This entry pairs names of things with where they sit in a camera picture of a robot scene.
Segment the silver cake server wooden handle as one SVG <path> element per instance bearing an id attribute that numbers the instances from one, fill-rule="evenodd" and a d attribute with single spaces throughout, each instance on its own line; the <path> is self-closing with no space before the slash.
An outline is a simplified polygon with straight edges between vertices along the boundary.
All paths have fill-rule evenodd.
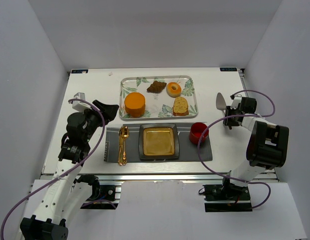
<path id="1" fill-rule="evenodd" d="M 216 108 L 220 111 L 222 111 L 223 115 L 225 117 L 229 116 L 229 112 L 228 112 L 228 109 L 227 109 L 227 106 L 226 106 L 226 102 L 225 102 L 225 99 L 223 97 L 223 95 L 218 92 L 217 93 L 217 96 L 216 96 Z"/>

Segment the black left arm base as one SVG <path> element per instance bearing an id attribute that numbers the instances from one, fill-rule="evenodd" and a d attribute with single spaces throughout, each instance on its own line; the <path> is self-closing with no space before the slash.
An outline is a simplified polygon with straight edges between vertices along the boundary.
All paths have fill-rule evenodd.
<path id="1" fill-rule="evenodd" d="M 118 206 L 116 185 L 100 184 L 99 178 L 91 174 L 81 175 L 74 180 L 75 186 L 79 183 L 86 183 L 92 193 L 83 203 L 81 209 L 114 210 Z"/>

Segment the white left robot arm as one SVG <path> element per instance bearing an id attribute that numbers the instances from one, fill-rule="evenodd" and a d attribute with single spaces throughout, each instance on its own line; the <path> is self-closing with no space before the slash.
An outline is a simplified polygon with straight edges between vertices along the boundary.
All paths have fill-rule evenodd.
<path id="1" fill-rule="evenodd" d="M 98 178 L 78 174 L 94 152 L 89 145 L 93 134 L 114 120 L 119 106 L 98 100 L 88 103 L 79 98 L 69 102 L 75 113 L 67 118 L 53 179 L 44 186 L 47 192 L 32 216 L 23 218 L 20 224 L 27 240 L 67 239 L 68 226 L 81 206 L 87 200 L 94 202 L 101 198 Z"/>

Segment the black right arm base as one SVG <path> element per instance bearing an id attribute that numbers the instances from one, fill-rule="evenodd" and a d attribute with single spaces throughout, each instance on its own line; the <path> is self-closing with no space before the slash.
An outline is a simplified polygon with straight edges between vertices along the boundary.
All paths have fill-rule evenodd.
<path id="1" fill-rule="evenodd" d="M 221 184 L 206 184 L 198 191 L 204 196 L 206 213 L 251 212 L 251 198 L 248 187 L 226 193 Z"/>

